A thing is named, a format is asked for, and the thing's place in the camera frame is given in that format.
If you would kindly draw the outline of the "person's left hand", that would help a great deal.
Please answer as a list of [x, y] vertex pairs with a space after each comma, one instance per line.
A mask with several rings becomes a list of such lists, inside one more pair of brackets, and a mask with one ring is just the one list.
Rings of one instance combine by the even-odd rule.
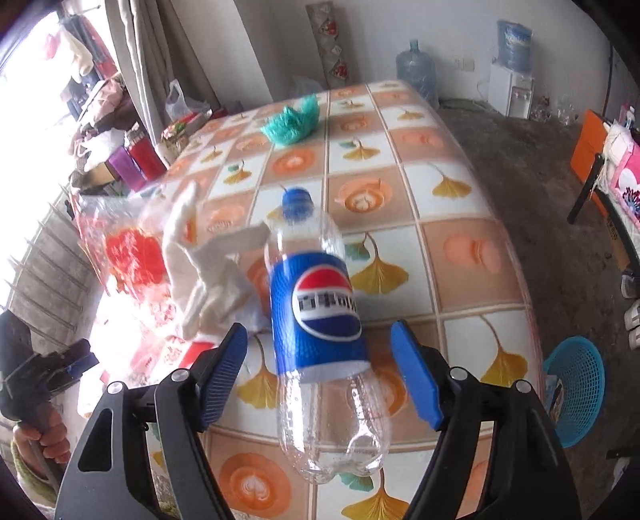
[[64, 467], [70, 460], [70, 440], [67, 439], [63, 418], [54, 406], [48, 404], [43, 407], [40, 417], [46, 418], [48, 422], [44, 432], [27, 422], [19, 422], [13, 428], [13, 441], [27, 467], [38, 477], [44, 478], [46, 474], [43, 466], [38, 462], [30, 444], [37, 442], [45, 459]]

